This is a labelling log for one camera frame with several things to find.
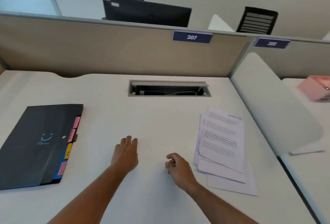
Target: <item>hand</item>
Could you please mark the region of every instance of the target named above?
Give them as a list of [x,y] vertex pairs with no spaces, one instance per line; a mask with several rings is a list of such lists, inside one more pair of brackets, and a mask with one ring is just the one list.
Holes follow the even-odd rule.
[[168,170],[167,173],[172,176],[175,184],[188,194],[192,193],[199,186],[199,183],[195,179],[189,163],[177,153],[168,154],[166,158],[171,159],[165,163],[165,167]]
[[139,163],[138,161],[138,139],[127,136],[120,141],[114,148],[111,166],[123,175],[131,172]]

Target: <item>number sign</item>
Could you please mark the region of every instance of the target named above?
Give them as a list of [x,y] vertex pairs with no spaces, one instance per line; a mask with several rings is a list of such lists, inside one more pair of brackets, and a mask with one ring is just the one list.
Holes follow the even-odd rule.
[[209,43],[211,41],[212,35],[213,35],[212,33],[200,33],[200,32],[175,30],[173,32],[173,40],[195,42],[195,43]]
[[286,48],[290,42],[291,42],[290,40],[271,39],[271,38],[259,37],[257,39],[257,41],[255,41],[254,47]]

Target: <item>adjacent desk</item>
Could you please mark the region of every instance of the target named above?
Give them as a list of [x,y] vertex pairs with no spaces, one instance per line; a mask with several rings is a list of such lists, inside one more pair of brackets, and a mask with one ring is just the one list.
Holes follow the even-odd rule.
[[303,79],[283,79],[292,93],[311,111],[323,126],[320,144],[324,153],[284,155],[284,164],[322,224],[330,223],[330,103],[313,102],[298,88]]
[[[130,79],[205,81],[212,97],[128,97]],[[5,71],[0,75],[0,146],[27,106],[64,103],[82,103],[84,111],[62,181],[0,191],[0,223],[45,224],[109,166],[115,144],[128,134],[139,139],[139,165],[118,188],[101,223],[208,223],[164,166],[165,155],[177,152],[193,167],[199,116],[208,107],[245,120],[245,154],[259,196],[209,190],[260,224],[315,223],[228,78],[63,78],[49,72]],[[205,175],[194,173],[207,187]]]

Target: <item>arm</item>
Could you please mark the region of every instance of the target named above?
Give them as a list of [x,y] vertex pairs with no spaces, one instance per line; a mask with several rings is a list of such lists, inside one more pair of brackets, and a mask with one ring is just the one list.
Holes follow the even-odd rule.
[[172,176],[175,184],[197,203],[212,224],[257,224],[253,219],[200,185],[196,181],[189,163],[177,153],[169,154],[166,158],[171,159],[165,163],[168,174]]
[[99,224],[125,176],[138,165],[138,140],[131,136],[117,144],[111,165],[48,224]]

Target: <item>yellow tab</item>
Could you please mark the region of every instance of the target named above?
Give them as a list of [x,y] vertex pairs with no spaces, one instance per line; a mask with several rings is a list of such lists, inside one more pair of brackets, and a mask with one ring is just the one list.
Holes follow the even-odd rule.
[[65,152],[65,157],[64,157],[65,160],[69,158],[70,152],[71,152],[71,148],[72,148],[72,143],[69,143],[68,144],[68,147],[66,149],[66,152]]

